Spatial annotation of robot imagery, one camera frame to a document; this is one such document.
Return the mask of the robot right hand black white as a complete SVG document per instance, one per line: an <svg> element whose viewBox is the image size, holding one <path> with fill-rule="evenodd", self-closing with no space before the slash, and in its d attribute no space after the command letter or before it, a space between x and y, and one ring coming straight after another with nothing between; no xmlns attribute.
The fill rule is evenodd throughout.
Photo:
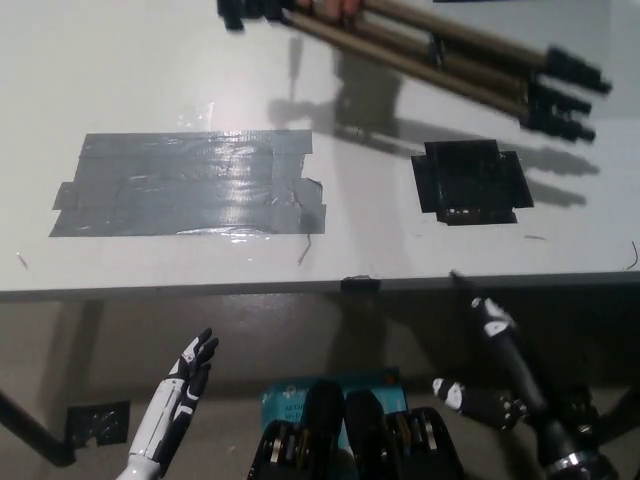
<svg viewBox="0 0 640 480"><path fill-rule="evenodd" d="M535 432L543 464L571 453L595 450L593 438L579 430L566 404L524 342L511 315L469 278L452 271L471 324L489 347L496 366L506 374L510 394L496 397L454 380L436 378L436 398L457 413L496 430L507 430L524 420Z"/></svg>

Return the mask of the person's bare hand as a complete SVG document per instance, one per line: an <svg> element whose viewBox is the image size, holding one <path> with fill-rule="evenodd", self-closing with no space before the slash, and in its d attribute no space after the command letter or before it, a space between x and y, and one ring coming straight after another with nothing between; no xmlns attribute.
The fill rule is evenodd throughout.
<svg viewBox="0 0 640 480"><path fill-rule="evenodd" d="M334 20L356 17L364 4L362 0L297 0L296 3L306 10L320 6Z"/></svg>

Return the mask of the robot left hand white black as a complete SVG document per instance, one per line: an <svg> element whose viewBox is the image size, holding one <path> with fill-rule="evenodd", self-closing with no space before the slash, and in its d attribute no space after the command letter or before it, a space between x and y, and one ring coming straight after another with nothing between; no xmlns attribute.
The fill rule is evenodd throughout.
<svg viewBox="0 0 640 480"><path fill-rule="evenodd" d="M147 407L129 453L168 469L206 388L219 339L210 328L196 336L173 364Z"/></svg>

